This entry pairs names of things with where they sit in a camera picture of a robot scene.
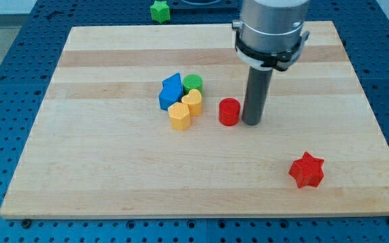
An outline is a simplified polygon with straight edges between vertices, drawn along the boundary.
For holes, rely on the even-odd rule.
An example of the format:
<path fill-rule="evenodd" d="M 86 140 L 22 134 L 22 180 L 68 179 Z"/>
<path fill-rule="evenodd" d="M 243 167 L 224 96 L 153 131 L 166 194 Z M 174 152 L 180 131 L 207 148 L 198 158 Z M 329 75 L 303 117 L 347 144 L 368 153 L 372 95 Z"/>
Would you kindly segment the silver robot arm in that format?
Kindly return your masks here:
<path fill-rule="evenodd" d="M 274 70 L 286 71 L 301 56 L 309 32 L 301 32 L 309 0 L 246 0 L 233 21 L 237 56 L 250 66 L 242 120 L 262 118 Z"/>

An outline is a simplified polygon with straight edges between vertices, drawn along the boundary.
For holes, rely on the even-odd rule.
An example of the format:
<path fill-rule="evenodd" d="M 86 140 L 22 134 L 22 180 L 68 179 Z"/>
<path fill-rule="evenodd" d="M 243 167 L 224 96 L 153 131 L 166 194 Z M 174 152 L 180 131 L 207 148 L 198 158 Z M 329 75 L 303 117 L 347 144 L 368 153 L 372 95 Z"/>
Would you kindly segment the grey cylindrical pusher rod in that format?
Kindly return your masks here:
<path fill-rule="evenodd" d="M 250 67 L 242 110 L 246 125 L 255 126 L 261 121 L 272 74 L 272 69 L 261 71 Z"/>

